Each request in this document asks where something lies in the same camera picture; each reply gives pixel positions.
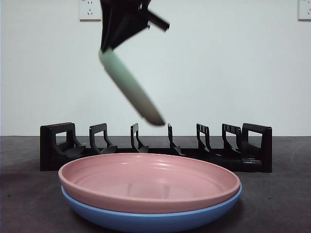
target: black dish rack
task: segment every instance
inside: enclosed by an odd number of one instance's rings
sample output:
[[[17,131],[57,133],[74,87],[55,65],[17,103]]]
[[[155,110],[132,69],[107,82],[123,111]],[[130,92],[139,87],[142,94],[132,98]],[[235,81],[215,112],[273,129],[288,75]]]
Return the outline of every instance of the black dish rack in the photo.
[[[248,141],[248,132],[261,134],[261,145],[257,147]],[[56,142],[58,133],[66,132],[66,141]],[[95,143],[95,134],[103,132],[106,148],[99,148]],[[227,140],[226,132],[235,134],[236,145],[233,147]],[[272,172],[272,128],[267,126],[244,123],[242,129],[238,126],[222,124],[223,148],[212,148],[209,142],[209,128],[196,124],[197,148],[183,148],[173,141],[173,129],[168,124],[169,148],[150,148],[139,138],[138,124],[131,126],[131,148],[119,148],[108,138],[107,124],[89,127],[90,148],[82,146],[75,135],[75,125],[72,122],[45,125],[40,127],[40,170],[58,170],[62,165],[82,157],[110,153],[159,153],[184,156],[207,161],[225,167],[231,171],[242,172]]]

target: pink plate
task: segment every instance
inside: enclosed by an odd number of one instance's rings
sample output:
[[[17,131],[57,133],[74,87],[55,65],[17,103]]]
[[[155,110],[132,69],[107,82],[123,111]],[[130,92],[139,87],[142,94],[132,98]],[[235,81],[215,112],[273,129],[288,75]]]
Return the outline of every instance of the pink plate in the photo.
[[[240,187],[239,178],[223,167],[164,154],[90,156],[63,165],[58,175],[74,199],[127,213],[203,209],[229,199]]]

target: stacked plates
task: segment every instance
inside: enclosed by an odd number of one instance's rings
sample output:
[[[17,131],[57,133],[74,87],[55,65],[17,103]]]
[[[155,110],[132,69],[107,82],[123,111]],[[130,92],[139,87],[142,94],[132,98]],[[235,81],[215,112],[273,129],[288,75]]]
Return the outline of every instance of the stacked plates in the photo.
[[[208,224],[237,201],[242,186],[231,171],[162,154],[91,156],[59,170],[72,209],[122,232],[180,232]]]

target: dark table surface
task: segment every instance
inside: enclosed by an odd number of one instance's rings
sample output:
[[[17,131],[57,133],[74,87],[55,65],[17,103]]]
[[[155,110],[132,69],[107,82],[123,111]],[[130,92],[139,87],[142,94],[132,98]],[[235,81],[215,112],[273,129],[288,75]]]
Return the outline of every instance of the dark table surface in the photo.
[[[167,137],[141,137],[150,147],[167,147]],[[78,137],[86,143],[88,137]],[[126,136],[110,137],[130,147]],[[176,144],[196,147],[193,136]],[[254,137],[254,144],[259,139]],[[220,137],[211,137],[221,147]],[[220,219],[189,233],[310,233],[311,137],[274,137],[273,172],[235,172],[243,184],[236,205]],[[1,233],[116,233],[75,214],[60,191],[57,171],[39,171],[39,137],[1,137]]]

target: wall socket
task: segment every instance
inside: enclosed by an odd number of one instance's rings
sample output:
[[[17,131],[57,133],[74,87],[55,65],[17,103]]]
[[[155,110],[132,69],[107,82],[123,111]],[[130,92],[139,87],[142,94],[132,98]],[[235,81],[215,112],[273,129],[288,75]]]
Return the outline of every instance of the wall socket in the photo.
[[[311,21],[311,0],[299,0],[298,20]]]
[[[102,19],[102,9],[100,0],[79,0],[80,20]]]

